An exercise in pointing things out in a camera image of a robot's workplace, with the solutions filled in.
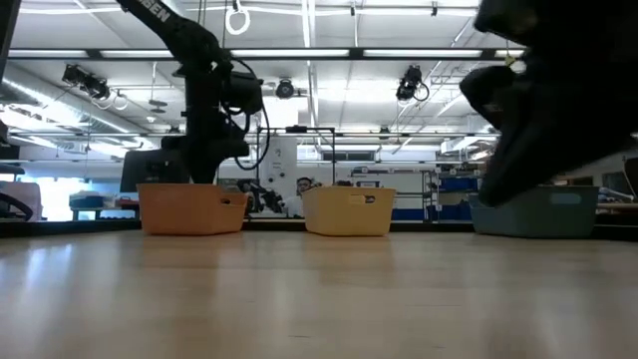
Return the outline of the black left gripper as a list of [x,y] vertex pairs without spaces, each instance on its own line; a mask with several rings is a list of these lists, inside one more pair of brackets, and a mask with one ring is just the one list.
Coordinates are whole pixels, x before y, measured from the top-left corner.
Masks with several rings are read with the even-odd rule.
[[180,152],[181,160],[188,163],[193,183],[212,184],[219,163],[249,155],[245,140],[249,124],[241,126],[233,119],[237,115],[245,119],[249,116],[226,104],[230,73],[241,72],[234,69],[236,63],[235,59],[181,61],[174,72],[185,84],[185,133],[162,138],[161,149]]

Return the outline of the person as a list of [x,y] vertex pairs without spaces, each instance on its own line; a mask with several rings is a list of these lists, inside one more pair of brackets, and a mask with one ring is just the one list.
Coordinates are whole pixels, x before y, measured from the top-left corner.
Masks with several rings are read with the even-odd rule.
[[317,183],[310,178],[303,177],[296,181],[296,194],[287,198],[284,204],[284,212],[289,218],[303,218],[303,199],[302,194],[315,187]]

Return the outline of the teal box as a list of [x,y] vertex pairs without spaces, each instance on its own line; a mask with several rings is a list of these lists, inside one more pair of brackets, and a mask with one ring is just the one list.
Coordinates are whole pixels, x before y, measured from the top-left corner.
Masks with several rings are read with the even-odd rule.
[[98,191],[79,191],[69,196],[69,207],[72,210],[81,208],[103,208],[105,197]]

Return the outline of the black monitor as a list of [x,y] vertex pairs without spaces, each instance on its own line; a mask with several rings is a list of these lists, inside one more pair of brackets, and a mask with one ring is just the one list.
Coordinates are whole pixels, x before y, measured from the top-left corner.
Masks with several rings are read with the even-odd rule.
[[130,151],[124,158],[120,192],[137,192],[141,183],[188,183],[179,151]]

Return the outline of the blue bin shelving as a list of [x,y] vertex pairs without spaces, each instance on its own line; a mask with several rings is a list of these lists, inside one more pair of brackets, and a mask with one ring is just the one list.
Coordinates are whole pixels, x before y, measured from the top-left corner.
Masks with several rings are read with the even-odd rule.
[[470,221],[469,197],[479,189],[481,170],[470,165],[359,167],[351,170],[351,181],[358,187],[393,188],[393,221]]

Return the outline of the yellow plastic bin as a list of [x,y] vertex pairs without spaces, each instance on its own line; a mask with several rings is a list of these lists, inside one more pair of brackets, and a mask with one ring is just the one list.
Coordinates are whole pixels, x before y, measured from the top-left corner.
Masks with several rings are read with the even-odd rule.
[[384,236],[396,191],[385,187],[321,186],[302,194],[307,231],[327,236]]

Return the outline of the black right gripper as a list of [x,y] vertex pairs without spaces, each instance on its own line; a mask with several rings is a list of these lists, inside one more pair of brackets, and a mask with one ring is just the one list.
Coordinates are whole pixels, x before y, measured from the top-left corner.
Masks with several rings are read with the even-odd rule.
[[[470,71],[460,90],[496,130],[479,200],[499,206],[555,176],[638,146],[638,61],[568,68],[533,52],[525,72],[504,65]],[[522,107],[515,88],[522,86]]]

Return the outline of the small black background robot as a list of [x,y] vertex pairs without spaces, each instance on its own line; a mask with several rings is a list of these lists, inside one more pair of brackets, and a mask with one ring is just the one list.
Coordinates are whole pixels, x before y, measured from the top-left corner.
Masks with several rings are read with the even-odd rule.
[[260,213],[265,209],[274,213],[283,212],[283,198],[273,189],[261,186],[255,179],[239,179],[236,185],[248,197],[246,215]]

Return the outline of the white cabinet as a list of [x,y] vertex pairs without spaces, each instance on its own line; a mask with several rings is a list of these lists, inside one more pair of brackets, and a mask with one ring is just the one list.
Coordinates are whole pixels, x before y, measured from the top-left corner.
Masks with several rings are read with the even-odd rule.
[[259,167],[259,181],[283,198],[296,194],[297,139],[271,137],[269,149]]

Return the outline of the low bench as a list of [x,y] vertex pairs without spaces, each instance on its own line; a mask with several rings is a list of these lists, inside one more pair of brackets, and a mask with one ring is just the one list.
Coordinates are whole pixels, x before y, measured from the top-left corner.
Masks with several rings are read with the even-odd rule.
[[72,208],[72,221],[82,220],[139,220],[137,207],[85,207]]

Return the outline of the orange plastic bin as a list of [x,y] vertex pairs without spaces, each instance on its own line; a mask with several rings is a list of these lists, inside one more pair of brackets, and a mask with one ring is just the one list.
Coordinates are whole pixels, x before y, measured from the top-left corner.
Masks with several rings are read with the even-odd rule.
[[248,196],[214,184],[137,186],[142,230],[151,235],[215,235],[241,231]]

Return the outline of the blue plastic bin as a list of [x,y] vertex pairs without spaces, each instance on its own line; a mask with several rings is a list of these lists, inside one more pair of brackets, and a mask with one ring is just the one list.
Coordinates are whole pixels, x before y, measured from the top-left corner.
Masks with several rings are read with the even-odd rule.
[[539,186],[498,207],[469,196],[475,232],[526,238],[584,238],[594,228],[597,186]]

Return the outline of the black metal frame stand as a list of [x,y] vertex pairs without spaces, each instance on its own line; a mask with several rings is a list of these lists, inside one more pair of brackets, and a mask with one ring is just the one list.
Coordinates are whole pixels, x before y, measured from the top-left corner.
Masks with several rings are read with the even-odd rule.
[[[259,128],[256,133],[256,149],[261,155],[261,162],[255,170],[255,180],[259,181],[259,167],[263,162],[269,149],[271,137],[291,137],[297,139],[297,180],[303,176],[307,176],[308,172],[301,168],[302,165],[319,165],[323,145],[328,145],[332,154],[336,150],[336,130],[326,127],[305,127],[290,126],[285,128]],[[252,213],[250,218],[286,218],[284,205],[282,213],[274,213],[269,209],[265,209],[260,213]]]

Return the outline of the black table frame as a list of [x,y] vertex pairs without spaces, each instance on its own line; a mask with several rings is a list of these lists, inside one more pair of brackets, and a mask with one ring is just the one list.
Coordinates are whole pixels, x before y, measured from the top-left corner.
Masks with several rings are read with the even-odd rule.
[[[138,230],[141,222],[135,219],[107,219],[89,221],[8,221],[0,222],[0,238],[35,237],[80,233]],[[248,231],[304,231],[301,219],[249,219],[242,227]],[[470,222],[409,222],[393,221],[390,232],[471,233]],[[638,216],[629,214],[600,214],[588,239],[638,243]]]

